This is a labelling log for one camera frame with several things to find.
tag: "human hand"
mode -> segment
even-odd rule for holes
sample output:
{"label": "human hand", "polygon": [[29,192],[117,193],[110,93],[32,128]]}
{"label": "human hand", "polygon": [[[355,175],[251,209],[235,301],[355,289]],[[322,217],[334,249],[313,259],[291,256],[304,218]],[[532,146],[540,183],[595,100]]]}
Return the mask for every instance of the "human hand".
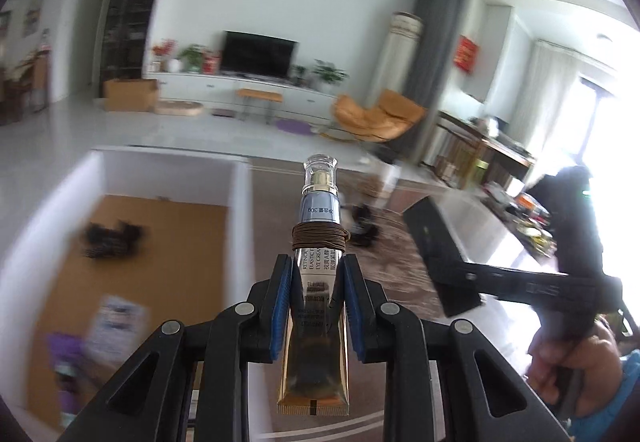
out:
{"label": "human hand", "polygon": [[526,372],[527,382],[547,404],[558,402],[558,366],[584,370],[584,386],[576,403],[576,417],[585,417],[604,408],[622,382],[622,362],[613,333],[600,320],[596,321],[593,331],[593,335],[575,345],[547,341],[542,330],[538,330],[527,352],[532,356]]}

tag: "white tv cabinet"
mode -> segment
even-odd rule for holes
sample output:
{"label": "white tv cabinet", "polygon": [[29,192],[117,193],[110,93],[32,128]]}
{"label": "white tv cabinet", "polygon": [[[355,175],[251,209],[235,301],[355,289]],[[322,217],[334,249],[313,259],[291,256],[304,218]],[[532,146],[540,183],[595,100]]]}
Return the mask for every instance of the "white tv cabinet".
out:
{"label": "white tv cabinet", "polygon": [[[147,73],[145,78],[155,78],[160,85],[160,97],[171,100],[194,100],[206,107],[242,111],[244,102],[236,95],[241,88],[278,92],[281,104],[274,105],[276,117],[305,120],[313,124],[331,121],[331,107],[336,97],[310,88],[289,84],[252,80],[226,75],[202,75],[201,73]],[[266,104],[250,102],[249,113],[264,115]]]}

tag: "clear bottle cap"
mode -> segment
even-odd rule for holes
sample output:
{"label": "clear bottle cap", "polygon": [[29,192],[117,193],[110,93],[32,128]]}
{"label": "clear bottle cap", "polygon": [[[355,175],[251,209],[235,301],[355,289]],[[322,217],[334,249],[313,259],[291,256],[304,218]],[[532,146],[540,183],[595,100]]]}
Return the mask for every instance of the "clear bottle cap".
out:
{"label": "clear bottle cap", "polygon": [[337,193],[338,187],[335,184],[335,170],[338,160],[328,155],[311,155],[305,166],[305,186],[302,193],[309,191],[329,191]]}

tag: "tall bookshelf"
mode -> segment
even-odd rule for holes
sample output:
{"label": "tall bookshelf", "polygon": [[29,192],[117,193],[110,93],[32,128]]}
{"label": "tall bookshelf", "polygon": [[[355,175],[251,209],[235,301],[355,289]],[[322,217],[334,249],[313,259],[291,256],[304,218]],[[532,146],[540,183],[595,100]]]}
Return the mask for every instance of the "tall bookshelf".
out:
{"label": "tall bookshelf", "polygon": [[154,1],[109,1],[100,54],[100,92],[105,80],[142,77],[146,32]]}

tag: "white curtain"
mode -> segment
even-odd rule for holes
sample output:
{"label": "white curtain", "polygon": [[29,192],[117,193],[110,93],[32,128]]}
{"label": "white curtain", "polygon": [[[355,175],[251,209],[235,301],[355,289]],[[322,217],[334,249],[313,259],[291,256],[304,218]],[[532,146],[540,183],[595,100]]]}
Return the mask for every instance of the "white curtain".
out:
{"label": "white curtain", "polygon": [[575,54],[545,41],[534,46],[508,129],[534,157],[540,157],[554,133],[562,104],[578,78],[579,63]]}

